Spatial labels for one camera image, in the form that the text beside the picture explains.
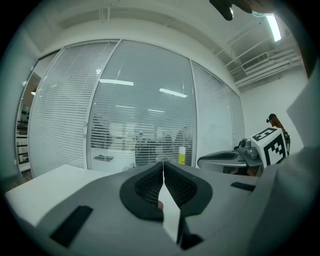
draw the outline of white wall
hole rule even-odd
[[[229,71],[209,49],[181,32],[149,21],[111,19],[109,23],[81,23],[65,29],[42,54],[46,55],[67,45],[99,39],[133,40],[174,51],[211,71],[239,95]]]
[[[0,62],[0,180],[15,178],[19,169],[16,160],[16,118],[24,87],[37,56],[18,31]]]
[[[273,113],[290,135],[290,153],[300,151],[303,143],[287,114],[287,109],[305,88],[307,82],[305,71],[302,66],[299,66],[241,87],[245,137],[248,138],[270,127],[271,125],[266,120]]]

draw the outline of desk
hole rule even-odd
[[[84,185],[118,172],[62,165],[5,193],[15,213],[33,226],[58,203]]]

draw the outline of black mesh pad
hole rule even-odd
[[[184,217],[198,215],[210,202],[213,190],[205,180],[180,169],[172,163],[164,163],[164,184]]]
[[[202,213],[210,202],[213,190],[208,182],[169,162],[158,162],[123,183],[120,199],[136,217],[160,221],[163,212],[158,208],[159,192],[164,182],[184,217]]]
[[[126,180],[120,188],[120,199],[136,217],[163,222],[164,214],[158,208],[158,197],[163,183],[163,163],[158,162]]]
[[[135,184],[135,192],[143,200],[158,207],[159,192],[163,186],[163,165],[147,174]]]

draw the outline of white venetian blind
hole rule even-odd
[[[196,107],[190,61],[154,45],[122,41],[98,84],[90,113],[88,162],[125,171],[157,161],[194,163]]]
[[[90,98],[115,45],[106,42],[64,48],[50,65],[35,95],[28,130],[35,176],[64,164],[84,168]]]
[[[233,126],[226,85],[193,62],[197,113],[196,159],[233,149]]]
[[[227,91],[232,110],[233,146],[235,147],[245,137],[244,113],[240,97],[229,86],[227,86]]]

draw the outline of air vent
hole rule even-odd
[[[269,55],[265,52],[261,55],[259,55],[258,57],[253,58],[252,60],[249,60],[247,63],[242,65],[243,70],[249,71],[251,69],[253,69],[254,67],[266,63],[269,61]]]

